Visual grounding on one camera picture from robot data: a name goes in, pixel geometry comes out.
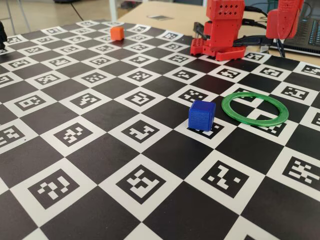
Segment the chair leg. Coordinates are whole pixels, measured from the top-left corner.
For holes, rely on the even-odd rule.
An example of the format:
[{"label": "chair leg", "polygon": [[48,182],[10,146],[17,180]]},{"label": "chair leg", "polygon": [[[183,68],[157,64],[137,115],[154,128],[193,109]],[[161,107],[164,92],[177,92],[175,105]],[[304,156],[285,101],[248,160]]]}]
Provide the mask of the chair leg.
[{"label": "chair leg", "polygon": [[6,2],[6,7],[8,8],[8,13],[9,13],[9,18],[10,18],[11,25],[12,25],[13,34],[16,35],[16,30],[15,30],[15,26],[14,26],[14,21],[12,20],[12,15],[11,15],[11,11],[10,11],[10,7],[9,7],[8,0],[6,0],[5,2]]},{"label": "chair leg", "polygon": [[26,17],[26,14],[25,14],[25,11],[24,11],[24,8],[22,7],[22,3],[21,3],[21,0],[16,0],[19,4],[19,7],[20,7],[20,10],[22,12],[22,15],[23,15],[23,18],[24,18],[24,21],[25,21],[25,24],[26,24],[26,27],[28,28],[28,31],[31,32],[31,29],[30,29],[30,25],[29,25],[29,22],[27,20],[27,17]]}]

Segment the red robot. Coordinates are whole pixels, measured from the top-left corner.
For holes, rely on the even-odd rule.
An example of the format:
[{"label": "red robot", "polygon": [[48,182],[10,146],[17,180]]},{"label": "red robot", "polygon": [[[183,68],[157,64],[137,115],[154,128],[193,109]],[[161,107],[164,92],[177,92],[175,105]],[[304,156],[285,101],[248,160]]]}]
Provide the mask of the red robot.
[{"label": "red robot", "polygon": [[[210,21],[204,24],[203,32],[197,31],[202,38],[192,40],[190,53],[205,54],[224,61],[243,58],[246,46],[271,45],[274,39],[281,44],[279,39],[295,36],[303,3],[304,0],[279,0],[278,9],[268,15],[264,13],[267,16],[267,26],[264,26],[254,20],[243,19],[244,11],[263,13],[259,8],[245,6],[244,0],[208,0],[206,16]],[[266,28],[266,36],[238,39],[242,25]]]}]

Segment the white square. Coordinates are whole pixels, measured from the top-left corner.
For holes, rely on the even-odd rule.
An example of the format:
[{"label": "white square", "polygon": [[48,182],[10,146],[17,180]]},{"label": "white square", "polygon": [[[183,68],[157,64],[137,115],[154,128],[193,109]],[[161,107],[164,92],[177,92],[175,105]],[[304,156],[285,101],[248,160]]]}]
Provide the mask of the white square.
[{"label": "white square", "polygon": [[[211,184],[202,180],[203,176],[210,174],[212,167],[220,168],[220,180],[218,184],[224,186],[226,191],[231,184],[237,185],[239,183],[233,183],[231,180],[224,182],[224,176],[228,174],[230,170],[237,171],[247,177],[242,187],[238,190],[235,197],[231,197],[224,193],[222,190],[212,186]],[[262,173],[226,156],[222,153],[213,150],[197,167],[193,172],[189,174],[184,180],[188,184],[192,185],[196,189],[200,190],[204,194],[208,195],[212,199],[216,200],[220,204],[224,205],[228,209],[234,211],[237,214],[241,214],[246,205],[254,195],[255,191],[261,184],[265,175]]]},{"label": "white square", "polygon": [[208,56],[208,55],[202,55],[200,56],[198,59],[210,62],[210,63],[214,63],[214,64],[219,64],[219,65],[224,65],[227,62],[229,62],[229,60],[225,60],[225,61],[217,61],[216,57],[213,56]]},{"label": "white square", "polygon": [[42,64],[46,65],[47,67],[56,70],[56,69],[61,69],[73,64],[78,63],[78,60],[75,60],[72,57],[69,57],[67,55],[62,55],[62,56],[58,56],[46,61],[43,61]]},{"label": "white square", "polygon": [[113,52],[115,50],[121,49],[121,47],[113,45],[113,44],[101,44],[101,45],[97,45],[97,46],[93,46],[90,47],[89,50],[94,51],[96,53],[99,54],[106,54],[106,53],[110,53]]},{"label": "white square", "polygon": [[79,25],[80,27],[83,27],[83,28],[89,28],[89,27],[98,25],[99,22],[92,21],[92,20],[85,20],[85,21],[76,22],[76,24]]},{"label": "white square", "polygon": [[216,117],[214,118],[214,123],[210,131],[189,129],[188,123],[189,119],[185,120],[174,130],[213,149],[215,149],[226,137],[228,137],[229,134],[233,132],[233,130],[237,128],[235,125]]},{"label": "white square", "polygon": [[[132,191],[132,194],[134,194],[137,198],[140,198],[140,196],[136,194],[137,192],[141,193],[146,191],[149,193],[153,189],[157,188],[156,191],[153,192],[153,194],[149,196],[142,204],[117,185],[117,183],[126,178],[127,180],[132,180],[130,174],[134,174],[136,171],[139,171],[139,169],[144,169],[145,171],[151,172],[154,175],[154,179],[148,179],[148,177],[144,177],[143,180],[141,180],[139,177],[137,177],[136,180],[144,181],[145,183],[147,182],[146,184],[148,186],[140,186],[139,188],[133,186],[128,191]],[[175,176],[162,166],[151,161],[144,155],[140,154],[102,183],[100,183],[99,186],[137,219],[143,221],[163,200],[167,198],[167,196],[174,191],[174,189],[179,186],[181,182],[182,179]]]},{"label": "white square", "polygon": [[248,74],[249,72],[247,71],[243,71],[243,70],[226,66],[226,65],[221,65],[208,73],[208,75],[211,75],[220,79],[224,79],[233,83],[239,82]]},{"label": "white square", "polygon": [[178,42],[166,42],[165,44],[162,44],[160,46],[158,46],[158,48],[160,49],[164,49],[164,50],[168,50],[171,52],[180,52],[184,49],[189,48],[190,46],[182,44],[182,43],[178,43]]},{"label": "white square", "polygon": [[31,232],[28,236],[26,236],[22,240],[49,240],[46,235],[41,231],[40,228],[37,228],[33,232]]},{"label": "white square", "polygon": [[88,27],[81,27],[81,28],[77,28],[75,30],[70,31],[70,33],[78,34],[78,35],[90,34],[93,32],[96,32],[96,30],[94,30],[92,28],[88,28]]},{"label": "white square", "polygon": [[143,34],[147,31],[149,31],[150,28],[151,28],[151,26],[137,24],[137,25],[133,26],[132,28],[127,29],[127,31],[132,32],[132,33],[136,33],[136,34]]},{"label": "white square", "polygon": [[136,53],[144,53],[148,50],[154,49],[155,46],[143,43],[143,42],[137,42],[128,46],[125,46],[124,49],[127,49],[129,51],[132,52],[136,52]]},{"label": "white square", "polygon": [[68,80],[69,77],[63,75],[58,71],[49,71],[37,76],[30,77],[25,81],[37,89],[44,89],[55,84]]},{"label": "white square", "polygon": [[182,36],[183,36],[182,33],[166,30],[164,33],[160,34],[156,38],[173,42],[180,39]]},{"label": "white square", "polygon": [[0,125],[0,154],[37,136],[38,134],[19,118]]},{"label": "white square", "polygon": [[164,96],[139,86],[114,100],[142,113],[164,99]]},{"label": "white square", "polygon": [[[262,120],[265,120],[264,117],[275,119],[277,116],[273,115],[271,113],[268,113],[266,111],[262,111],[258,108],[255,108],[248,116],[249,119],[257,119],[259,116],[262,117]],[[251,126],[248,124],[240,123],[238,127],[245,129],[251,133],[254,133],[258,136],[261,136],[263,138],[269,139],[275,143],[281,144],[285,146],[287,142],[289,141],[291,135],[296,130],[297,126],[299,124],[287,120],[282,124],[279,124],[277,126]]]},{"label": "white square", "polygon": [[14,36],[8,36],[7,37],[7,41],[5,42],[6,46],[10,46],[13,44],[21,44],[21,43],[25,43],[28,42],[29,40],[24,38],[22,35],[14,35]]},{"label": "white square", "polygon": [[[73,101],[75,99],[78,99],[78,104],[75,104],[75,101]],[[111,98],[91,88],[88,88],[63,100],[60,100],[59,102],[78,115],[82,115],[109,101],[111,101]]]},{"label": "white square", "polygon": [[5,46],[5,49],[0,49],[0,56],[1,55],[5,55],[5,54],[9,54],[14,52],[15,50],[11,47]]},{"label": "white square", "polygon": [[314,182],[320,181],[320,176],[313,173],[319,168],[319,159],[284,147],[267,176],[320,202],[320,191],[313,187]]},{"label": "white square", "polygon": [[144,55],[142,53],[138,53],[136,55],[132,55],[129,57],[126,57],[122,59],[122,62],[125,62],[127,64],[134,65],[136,67],[143,67],[145,65],[148,65],[150,63],[153,63],[157,61],[158,59],[152,56]]},{"label": "white square", "polygon": [[194,56],[190,56],[190,55],[186,55],[178,52],[174,52],[172,54],[164,56],[163,58],[160,58],[160,60],[162,61],[165,61],[170,64],[175,64],[178,66],[186,65],[196,59],[197,58]]},{"label": "white square", "polygon": [[135,84],[138,86],[142,86],[146,83],[151,82],[154,79],[157,79],[160,76],[161,75],[156,72],[149,71],[147,69],[138,67],[136,69],[133,69],[131,71],[128,71],[128,72],[120,75],[119,78],[126,80],[129,83],[132,83],[132,84]]},{"label": "white square", "polygon": [[112,43],[113,40],[111,40],[111,36],[109,34],[105,35],[105,36],[98,36],[96,38],[94,38],[94,40],[97,40],[97,41],[100,41],[100,42],[103,42],[103,43]]},{"label": "white square", "polygon": [[17,117],[21,118],[25,115],[43,109],[57,101],[45,94],[43,91],[34,91],[24,96],[3,103]]},{"label": "white square", "polygon": [[43,44],[53,43],[59,40],[60,39],[55,36],[42,36],[39,38],[32,39],[30,41],[38,45],[43,45]]},{"label": "white square", "polygon": [[18,58],[12,61],[6,61],[4,63],[1,63],[1,66],[4,68],[8,69],[10,72],[18,70],[18,69],[23,69],[25,67],[29,67],[31,65],[37,64],[38,62],[36,60],[33,60],[30,57],[22,57]]},{"label": "white square", "polygon": [[57,35],[57,34],[63,34],[63,33],[66,33],[68,31],[63,29],[60,26],[55,26],[55,27],[50,27],[50,28],[43,29],[43,30],[41,30],[41,32],[43,32],[44,34],[52,36],[52,35]]},{"label": "white square", "polygon": [[[257,94],[269,96],[269,93],[267,93],[265,91],[261,91],[261,90],[255,89],[253,87],[245,86],[245,85],[242,85],[239,83],[235,83],[234,85],[229,87],[227,90],[225,90],[220,95],[222,97],[226,97],[230,94],[241,93],[241,92],[244,92],[244,93],[250,92],[250,93],[257,93]],[[241,103],[241,104],[253,107],[253,108],[257,108],[264,100],[262,100],[261,98],[257,98],[257,97],[238,97],[238,98],[233,99],[233,101],[236,101],[238,103]]]},{"label": "white square", "polygon": [[62,47],[58,47],[56,49],[54,49],[53,51],[62,54],[62,55],[69,55],[69,54],[74,54],[80,51],[86,50],[86,48],[84,48],[83,46],[79,46],[79,45],[74,45],[74,44],[70,44],[67,46],[62,46]]},{"label": "white square", "polygon": [[127,36],[125,39],[129,39],[135,42],[144,42],[153,38],[154,38],[153,36],[149,36],[145,34],[135,34],[135,35]]},{"label": "white square", "polygon": [[150,228],[144,225],[142,222],[133,229],[132,232],[124,240],[162,240],[157,234],[155,234]]},{"label": "white square", "polygon": [[68,42],[70,44],[78,44],[85,41],[91,40],[90,37],[84,36],[84,35],[76,35],[76,36],[70,36],[67,38],[64,38],[63,41]]},{"label": "white square", "polygon": [[0,195],[6,192],[9,188],[5,184],[5,182],[0,177]]},{"label": "white square", "polygon": [[184,84],[191,84],[194,81],[202,78],[204,75],[206,74],[201,71],[193,70],[191,68],[184,67],[184,66],[177,67],[172,71],[164,74],[165,77],[177,80]]},{"label": "white square", "polygon": [[[79,126],[81,129],[79,130],[77,127],[76,130],[74,130],[74,126]],[[65,157],[82,148],[83,146],[91,143],[93,140],[97,139],[105,133],[106,132],[104,130],[97,127],[90,121],[86,120],[82,116],[78,116],[74,119],[71,119],[70,121],[61,124],[60,126],[57,126],[41,134],[40,136]],[[65,137],[62,138],[60,136],[59,139],[55,136],[56,134],[60,134]],[[79,140],[77,137],[81,138],[82,134],[84,135],[84,138]]]},{"label": "white square", "polygon": [[303,61],[296,66],[293,72],[320,79],[320,66]]},{"label": "white square", "polygon": [[258,64],[264,64],[270,57],[270,54],[247,51],[245,52],[243,59]]},{"label": "white square", "polygon": [[320,132],[320,109],[309,107],[300,124]]},{"label": "white square", "polygon": [[124,22],[119,21],[103,21],[101,24],[107,25],[109,27],[116,27],[125,24]]},{"label": "white square", "polygon": [[0,74],[0,88],[6,87],[21,81],[23,81],[23,79],[12,72]]},{"label": "white square", "polygon": [[275,66],[261,64],[251,73],[282,82],[291,74],[291,71]]},{"label": "white square", "polygon": [[48,51],[50,51],[50,49],[45,46],[38,45],[38,46],[26,47],[23,49],[19,49],[17,51],[25,56],[32,56],[35,54],[41,54],[44,52],[48,52]]},{"label": "white square", "polygon": [[[67,176],[69,176],[72,182],[78,184],[78,187],[65,195],[63,198],[59,199],[53,205],[48,208],[44,208],[41,203],[35,198],[35,196],[29,190],[32,186],[37,186],[44,181],[50,175],[56,173],[57,171],[63,171]],[[25,211],[29,214],[32,220],[37,224],[38,227],[44,225],[49,220],[53,219],[63,210],[67,209],[89,191],[91,191],[97,185],[88,178],[83,172],[81,172],[77,167],[75,167],[66,158],[63,158],[46,169],[38,172],[37,174],[29,177],[23,182],[15,185],[10,189],[19,203],[23,206]]]},{"label": "white square", "polygon": [[139,113],[108,133],[142,153],[171,130],[162,123]]},{"label": "white square", "polygon": [[319,92],[303,86],[281,82],[271,94],[310,106]]},{"label": "white square", "polygon": [[224,240],[244,240],[247,236],[259,240],[280,240],[243,216],[238,217]]},{"label": "white square", "polygon": [[87,86],[88,88],[93,88],[114,78],[114,75],[100,69],[94,69],[81,75],[74,76],[72,79]]},{"label": "white square", "polygon": [[107,56],[107,55],[98,55],[98,56],[94,56],[94,57],[88,58],[86,60],[83,60],[82,63],[98,69],[98,68],[108,66],[108,65],[113,64],[118,61],[119,61],[118,59],[115,59],[115,58]]},{"label": "white square", "polygon": [[203,90],[199,87],[186,85],[180,90],[170,95],[168,99],[174,100],[178,103],[191,107],[195,100],[211,102],[218,96],[218,94]]}]

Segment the black object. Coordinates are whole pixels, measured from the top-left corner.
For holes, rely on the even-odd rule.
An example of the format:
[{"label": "black object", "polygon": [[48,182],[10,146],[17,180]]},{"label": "black object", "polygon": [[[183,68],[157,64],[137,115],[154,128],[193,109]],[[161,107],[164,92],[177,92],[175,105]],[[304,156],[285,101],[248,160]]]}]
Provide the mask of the black object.
[{"label": "black object", "polygon": [[2,24],[2,22],[0,21],[0,50],[5,49],[5,44],[4,42],[6,42],[7,39],[7,34],[5,32],[5,27]]}]

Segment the blue cube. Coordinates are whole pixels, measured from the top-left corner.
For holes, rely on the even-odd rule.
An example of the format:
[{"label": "blue cube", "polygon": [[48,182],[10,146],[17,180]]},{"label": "blue cube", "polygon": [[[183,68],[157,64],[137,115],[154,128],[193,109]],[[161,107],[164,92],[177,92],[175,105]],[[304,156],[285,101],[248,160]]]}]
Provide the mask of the blue cube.
[{"label": "blue cube", "polygon": [[189,109],[189,128],[210,131],[214,123],[216,104],[195,100]]}]

